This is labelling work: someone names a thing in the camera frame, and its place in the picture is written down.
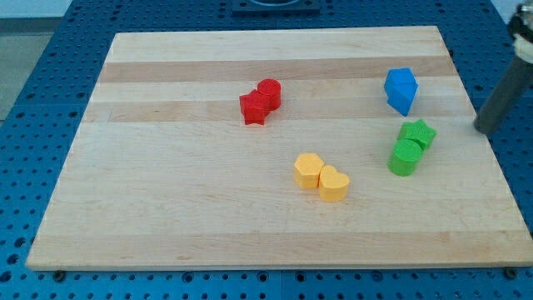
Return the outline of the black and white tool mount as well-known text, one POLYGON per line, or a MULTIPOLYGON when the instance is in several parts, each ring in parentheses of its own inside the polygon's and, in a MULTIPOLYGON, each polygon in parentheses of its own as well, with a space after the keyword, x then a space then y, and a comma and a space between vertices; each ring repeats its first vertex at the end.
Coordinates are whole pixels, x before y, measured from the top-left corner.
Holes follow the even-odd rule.
POLYGON ((514 40, 516 56, 532 64, 532 2, 522 2, 516 6, 507 30, 514 40))

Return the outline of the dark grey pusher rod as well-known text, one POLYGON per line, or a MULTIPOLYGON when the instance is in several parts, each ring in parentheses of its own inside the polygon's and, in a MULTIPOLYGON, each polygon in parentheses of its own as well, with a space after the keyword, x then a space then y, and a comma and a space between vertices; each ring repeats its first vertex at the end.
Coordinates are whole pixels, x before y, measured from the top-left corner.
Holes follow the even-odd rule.
POLYGON ((492 134, 504 121, 515 102, 532 84, 532 63, 514 56, 473 122, 482 134, 492 134))

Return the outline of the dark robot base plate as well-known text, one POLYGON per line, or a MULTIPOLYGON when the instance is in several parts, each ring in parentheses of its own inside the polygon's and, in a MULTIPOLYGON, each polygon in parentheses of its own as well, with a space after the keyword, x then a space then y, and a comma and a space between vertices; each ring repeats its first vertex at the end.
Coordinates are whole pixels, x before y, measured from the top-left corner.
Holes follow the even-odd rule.
POLYGON ((253 13, 318 13, 321 0, 233 0, 231 11, 234 16, 253 13))

